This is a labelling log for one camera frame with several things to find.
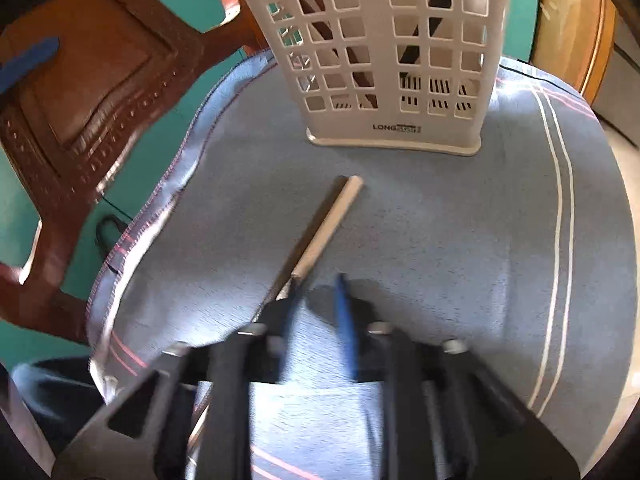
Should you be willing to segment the white chopstick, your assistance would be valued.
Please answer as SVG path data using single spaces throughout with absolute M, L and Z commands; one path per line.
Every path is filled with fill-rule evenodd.
M 198 453 L 199 470 L 209 460 L 214 471 L 227 468 L 231 478 L 250 476 L 250 383 L 275 384 L 286 359 L 286 353 L 271 351 L 276 303 L 285 297 L 293 276 L 306 283 L 362 186 L 358 176 L 336 178 L 250 322 L 215 348 L 207 376 L 212 384 L 186 448 L 189 454 Z

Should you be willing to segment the carved wooden chair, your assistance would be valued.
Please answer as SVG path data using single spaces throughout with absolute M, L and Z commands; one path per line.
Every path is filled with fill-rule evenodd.
M 40 219 L 26 266 L 2 266 L 6 322 L 87 339 L 86 304 L 62 291 L 82 227 L 134 144 L 206 70 L 265 38 L 245 0 L 206 32 L 160 0 L 10 0 L 1 64 L 47 37 L 58 52 L 1 95 L 1 145 Z

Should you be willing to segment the blue striped cloth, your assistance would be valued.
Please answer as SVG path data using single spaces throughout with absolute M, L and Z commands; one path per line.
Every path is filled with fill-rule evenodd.
M 232 68 L 93 285 L 102 396 L 174 342 L 247 323 L 334 179 L 352 174 L 364 187 L 296 312 L 284 382 L 253 390 L 260 470 L 374 477 L 378 388 L 347 378 L 337 274 L 413 338 L 464 341 L 587 466 L 634 348 L 636 237 L 590 106 L 508 58 L 471 157 L 315 146 L 270 54 Z

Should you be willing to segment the white plastic utensil basket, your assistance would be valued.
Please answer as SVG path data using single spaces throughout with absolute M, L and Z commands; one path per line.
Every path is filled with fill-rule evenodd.
M 509 0 L 452 0 L 451 9 L 433 9 L 427 0 L 360 0 L 370 52 L 363 68 L 373 74 L 374 110 L 336 110 L 326 104 L 312 112 L 307 100 L 327 98 L 326 89 L 301 92 L 301 70 L 288 56 L 307 53 L 310 44 L 286 46 L 280 29 L 303 21 L 282 15 L 293 0 L 245 0 L 276 57 L 303 116 L 308 139 L 324 146 L 400 148 L 471 156 L 482 128 L 502 55 Z M 443 32 L 428 36 L 430 15 L 444 18 Z M 416 64 L 401 64 L 406 47 L 418 46 Z

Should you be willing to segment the grey refrigerator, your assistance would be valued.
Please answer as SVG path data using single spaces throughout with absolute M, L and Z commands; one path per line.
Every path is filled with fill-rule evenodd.
M 617 15 L 613 50 L 592 108 L 634 146 L 640 136 L 639 62 L 639 45 Z

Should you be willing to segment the wooden glass sliding door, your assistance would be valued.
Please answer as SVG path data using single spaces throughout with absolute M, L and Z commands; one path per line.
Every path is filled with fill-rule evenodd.
M 530 62 L 593 103 L 613 51 L 611 0 L 539 0 Z

